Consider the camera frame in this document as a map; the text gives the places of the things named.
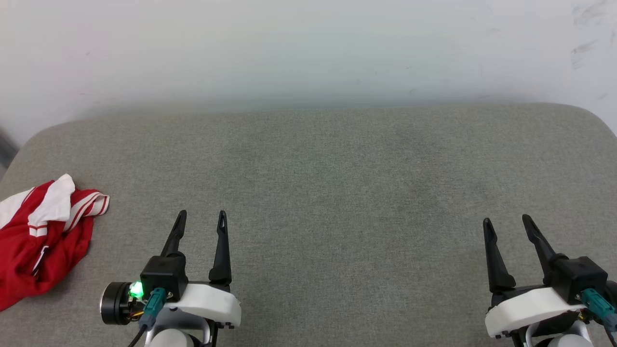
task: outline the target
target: red and white cloth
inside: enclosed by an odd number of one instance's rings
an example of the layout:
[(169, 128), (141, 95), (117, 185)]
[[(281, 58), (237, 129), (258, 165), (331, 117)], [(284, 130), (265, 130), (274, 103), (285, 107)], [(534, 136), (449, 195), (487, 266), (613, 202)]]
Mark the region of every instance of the red and white cloth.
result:
[(86, 255), (109, 196), (65, 174), (0, 202), (0, 311), (46, 293)]

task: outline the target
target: gray cushion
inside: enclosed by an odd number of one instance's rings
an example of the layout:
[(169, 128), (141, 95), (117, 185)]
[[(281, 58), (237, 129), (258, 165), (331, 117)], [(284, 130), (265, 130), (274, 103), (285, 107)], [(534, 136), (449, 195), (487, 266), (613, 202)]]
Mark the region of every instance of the gray cushion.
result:
[(617, 279), (617, 141), (570, 106), (84, 120), (30, 140), (0, 198), (64, 173), (110, 208), (62, 283), (0, 313), (1, 346), (127, 345), (136, 326), (104, 325), (99, 297), (138, 278), (180, 209), (191, 280), (207, 278), (228, 214), (242, 325), (221, 347), (509, 346), (484, 328), (485, 217), (518, 285), (542, 281), (524, 213)]

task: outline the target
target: green led light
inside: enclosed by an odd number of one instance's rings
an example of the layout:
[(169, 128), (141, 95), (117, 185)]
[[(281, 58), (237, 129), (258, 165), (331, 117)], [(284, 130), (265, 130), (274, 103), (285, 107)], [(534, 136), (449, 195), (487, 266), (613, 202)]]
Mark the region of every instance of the green led light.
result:
[(141, 298), (144, 296), (144, 287), (141, 285), (141, 282), (137, 281), (131, 284), (128, 294), (134, 298)]

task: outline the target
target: black camera housing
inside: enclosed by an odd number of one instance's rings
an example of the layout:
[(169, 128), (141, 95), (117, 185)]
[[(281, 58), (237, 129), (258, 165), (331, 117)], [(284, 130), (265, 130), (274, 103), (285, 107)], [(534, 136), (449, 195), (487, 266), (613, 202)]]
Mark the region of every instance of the black camera housing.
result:
[(608, 273), (588, 257), (576, 259), (559, 257), (551, 263), (553, 274), (550, 286), (568, 304), (580, 303), (576, 296), (585, 289), (591, 288), (598, 293), (604, 293)]
[(172, 294), (167, 301), (175, 303), (180, 300), (189, 283), (184, 271), (185, 267), (186, 257), (181, 252), (170, 253), (165, 257), (150, 258), (139, 275), (144, 288), (143, 299), (149, 299), (150, 293), (160, 287)]

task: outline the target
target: scuff mark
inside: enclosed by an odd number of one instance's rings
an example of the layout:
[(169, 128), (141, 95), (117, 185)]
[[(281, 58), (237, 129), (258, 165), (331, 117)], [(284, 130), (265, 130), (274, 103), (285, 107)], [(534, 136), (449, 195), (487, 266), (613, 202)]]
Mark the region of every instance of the scuff mark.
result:
[(497, 28), (491, 28), (489, 34), (505, 34), (505, 31)]
[(607, 7), (613, 4), (614, 0), (595, 0), (590, 5), (579, 5), (572, 10), (574, 15), (574, 26), (584, 28), (591, 25), (598, 25), (607, 14)]
[(591, 51), (597, 41), (598, 40), (594, 40), (588, 43), (584, 43), (577, 48), (574, 48), (570, 52), (570, 61), (572, 62), (572, 68), (574, 70), (580, 69), (584, 66), (583, 60), (585, 58), (585, 53)]

